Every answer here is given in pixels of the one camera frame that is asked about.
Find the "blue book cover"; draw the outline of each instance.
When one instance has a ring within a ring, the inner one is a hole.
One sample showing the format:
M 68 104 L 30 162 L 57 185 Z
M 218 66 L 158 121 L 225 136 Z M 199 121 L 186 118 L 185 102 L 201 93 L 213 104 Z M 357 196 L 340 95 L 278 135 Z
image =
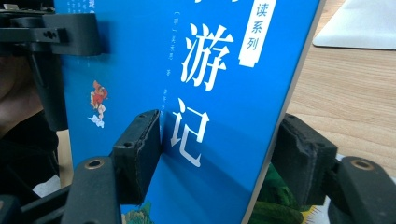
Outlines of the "blue book cover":
M 246 222 L 322 4 L 56 0 L 57 13 L 96 14 L 104 49 L 63 57 L 73 163 L 159 109 L 163 154 L 126 221 Z

